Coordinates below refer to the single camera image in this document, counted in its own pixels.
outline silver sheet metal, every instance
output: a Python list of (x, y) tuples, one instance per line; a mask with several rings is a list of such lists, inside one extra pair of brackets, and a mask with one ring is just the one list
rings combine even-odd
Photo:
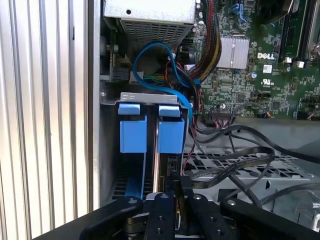
[(2, 240), (90, 209), (85, 12), (86, 0), (0, 1)]
[(122, 92), (120, 95), (121, 102), (148, 103), (148, 104), (178, 104), (176, 95), (167, 94), (149, 94)]

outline wire bundle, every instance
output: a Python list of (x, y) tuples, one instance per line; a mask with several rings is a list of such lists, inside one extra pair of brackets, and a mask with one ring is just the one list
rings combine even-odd
[(208, 75), (216, 68), (222, 52), (218, 20), (218, 1), (203, 0), (203, 12), (206, 25), (206, 36), (203, 42), (203, 51), (200, 61), (190, 70), (193, 78), (206, 80)]

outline blue plastic tab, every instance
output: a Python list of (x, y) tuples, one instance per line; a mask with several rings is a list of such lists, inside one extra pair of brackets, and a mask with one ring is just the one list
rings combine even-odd
[(140, 115), (140, 104), (120, 103), (118, 108), (119, 115)]
[(181, 154), (183, 151), (185, 121), (160, 121), (158, 134), (158, 153)]
[(180, 118), (180, 108), (173, 105), (159, 105), (159, 116)]
[(147, 152), (147, 116), (144, 120), (120, 121), (120, 152)]

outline black cable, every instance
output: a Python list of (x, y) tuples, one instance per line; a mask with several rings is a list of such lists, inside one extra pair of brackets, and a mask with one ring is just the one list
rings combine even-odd
[[(231, 147), (232, 147), (232, 151), (235, 153), (236, 152), (236, 148), (235, 148), (234, 141), (232, 140), (232, 132), (229, 132), (228, 137), (229, 137), (229, 141), (230, 141), (230, 144), (231, 144)], [(250, 189), (250, 186), (246, 185), (243, 181), (241, 181), (234, 174), (231, 174), (229, 179), (239, 188), (236, 191), (239, 191), (239, 192), (242, 191), (251, 200), (253, 205), (256, 205), (257, 207), (262, 208), (262, 205), (260, 204), (260, 201), (259, 201), (258, 197)]]
[[(245, 155), (250, 155), (250, 154), (256, 154), (256, 153), (264, 153), (267, 154), (266, 156), (261, 156), (261, 157), (257, 157), (257, 158), (253, 158), (253, 159), (248, 159), (248, 160), (243, 160), (243, 161), (238, 161), (235, 162), (234, 164), (230, 165), (229, 167), (227, 167), (226, 169), (224, 169), (223, 171), (221, 171), (217, 176), (215, 176), (214, 178), (208, 180), (208, 181), (194, 181), (192, 183), (192, 187), (195, 189), (208, 189), (211, 188), (215, 185), (217, 185), (218, 183), (220, 183), (221, 181), (223, 181), (224, 179), (228, 178), (231, 174), (233, 174), (235, 171), (239, 170), (239, 169), (243, 169), (243, 168), (248, 168), (248, 167), (253, 167), (256, 165), (262, 165), (262, 164), (267, 164), (272, 162), (275, 159), (275, 152), (268, 147), (251, 147), (245, 150), (241, 150), (239, 152), (236, 153), (232, 153), (229, 155), (225, 155), (225, 156), (212, 156), (207, 154), (200, 146), (198, 140), (195, 138), (195, 133), (194, 131), (190, 128), (189, 129), (194, 142), (196, 144), (196, 146), (198, 147), (198, 149), (208, 158), (210, 159), (218, 159), (218, 160), (227, 160), (227, 159), (236, 159), (238, 157), (242, 157)], [(197, 177), (201, 177), (206, 175), (206, 173), (203, 172), (198, 172), (196, 173)]]
[(236, 148), (235, 148), (234, 141), (232, 140), (231, 132), (229, 132), (228, 137), (229, 137), (229, 141), (230, 141), (230, 144), (231, 144), (232, 151), (235, 153), (236, 152)]
[[(256, 144), (258, 145), (259, 147), (263, 147), (262, 144), (260, 144), (259, 142), (255, 141), (255, 140), (252, 140), (252, 139), (248, 139), (248, 138), (244, 138), (244, 137), (241, 137), (241, 136), (237, 136), (237, 135), (233, 135), (231, 134), (231, 137), (232, 138), (235, 138), (235, 139), (241, 139), (241, 140), (244, 140), (244, 141), (247, 141), (247, 142), (250, 142), (250, 143), (253, 143), (253, 144)], [(249, 183), (248, 185), (246, 185), (247, 188), (251, 188), (252, 186), (256, 185), (257, 182), (259, 182), (265, 175), (266, 173), (268, 172), (269, 168), (271, 166), (271, 162), (269, 162), (264, 170), (262, 171), (262, 173), (259, 175), (259, 177), (257, 179), (255, 179), (254, 181), (252, 181), (251, 183)], [(229, 195), (227, 195), (224, 199), (228, 199), (228, 198), (232, 198), (234, 197), (235, 195), (239, 194), (243, 192), (243, 190), (240, 188), (240, 189), (237, 189), (237, 190), (234, 190), (233, 192), (231, 192)]]
[(209, 129), (201, 129), (198, 126), (196, 126), (196, 131), (203, 135), (211, 135), (219, 132), (221, 129), (219, 128), (209, 128)]
[(221, 131), (219, 131), (217, 134), (215, 134), (214, 136), (210, 137), (209, 139), (197, 140), (197, 141), (198, 141), (198, 143), (208, 144), (208, 143), (211, 143), (211, 142), (215, 141), (216, 139), (220, 138), (221, 136), (230, 133), (231, 131), (237, 131), (237, 130), (247, 131), (247, 132), (257, 136), (258, 138), (260, 138), (261, 140), (266, 142), (268, 145), (270, 145), (272, 148), (274, 148), (275, 150), (277, 150), (277, 151), (279, 151), (279, 152), (281, 152), (281, 153), (283, 153), (285, 155), (289, 155), (289, 156), (292, 156), (294, 158), (302, 159), (302, 160), (305, 160), (305, 161), (308, 161), (308, 162), (311, 162), (311, 163), (320, 164), (320, 158), (319, 157), (310, 156), (310, 155), (306, 155), (306, 154), (303, 154), (303, 153), (299, 153), (299, 152), (295, 152), (295, 151), (284, 149), (284, 148), (280, 147), (279, 145), (277, 145), (272, 140), (270, 140), (269, 138), (267, 138), (261, 132), (255, 130), (252, 127), (244, 126), (244, 125), (229, 126), (229, 127), (225, 128), (225, 129), (222, 129)]
[[(219, 167), (211, 167), (208, 168), (206, 170), (201, 171), (201, 174), (203, 175), (209, 175), (209, 174), (218, 174), (220, 172), (222, 172), (224, 169), (223, 168), (219, 168)], [(191, 180), (197, 179), (199, 178), (197, 173), (194, 173), (192, 175), (189, 175)], [(237, 176), (235, 176), (234, 174), (231, 174), (229, 176), (229, 179), (239, 188), (241, 189), (240, 192), (244, 192), (244, 194), (251, 200), (251, 202), (253, 203), (253, 205), (262, 208), (262, 205), (260, 204), (259, 199), (257, 198), (257, 196), (252, 192), (252, 190), (246, 186)]]
[(194, 106), (193, 109), (195, 110), (195, 112), (197, 113), (199, 110), (199, 102), (200, 102), (200, 97), (199, 97), (199, 91), (197, 89), (197, 86), (195, 84), (195, 81), (191, 78), (191, 76), (182, 68), (180, 68), (179, 66), (176, 66), (176, 70), (178, 72), (178, 74), (183, 77), (185, 80), (187, 80), (187, 82), (190, 84), (192, 91), (193, 91), (193, 96), (194, 96)]
[(241, 140), (253, 143), (255, 145), (258, 145), (260, 147), (263, 147), (263, 145), (260, 144), (259, 142), (255, 141), (255, 140), (252, 140), (252, 139), (249, 139), (249, 138), (245, 138), (245, 137), (242, 137), (242, 136), (237, 136), (237, 135), (234, 135), (234, 134), (231, 134), (231, 137), (234, 138), (234, 139), (241, 139)]
[(254, 194), (254, 192), (243, 182), (241, 181), (236, 175), (231, 174), (229, 179), (239, 188), (240, 191), (250, 199), (253, 205), (257, 206), (258, 208), (262, 209), (262, 205), (258, 199), (258, 197)]
[(287, 195), (289, 193), (292, 193), (295, 191), (302, 191), (302, 190), (313, 190), (313, 191), (320, 190), (320, 182), (303, 183), (303, 184), (287, 187), (283, 190), (277, 191), (272, 195), (266, 196), (265, 198), (260, 200), (260, 203), (263, 206), (283, 195)]

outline heatsink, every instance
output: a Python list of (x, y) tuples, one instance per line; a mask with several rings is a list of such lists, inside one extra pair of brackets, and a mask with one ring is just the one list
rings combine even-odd
[(222, 52), (217, 68), (246, 69), (248, 61), (248, 38), (222, 37)]
[(195, 0), (106, 0), (104, 17), (117, 18), (137, 51), (152, 41), (171, 49), (186, 37), (195, 22)]

